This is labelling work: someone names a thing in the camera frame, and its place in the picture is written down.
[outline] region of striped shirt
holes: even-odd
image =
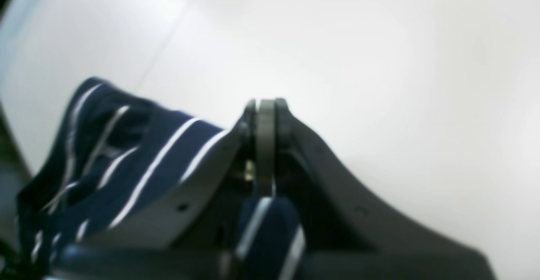
[[[66,245],[117,226],[189,179],[224,134],[89,78],[71,99],[43,168],[17,199],[23,254],[47,273]],[[293,205],[248,198],[238,222],[236,253],[248,278],[292,278],[305,243]]]

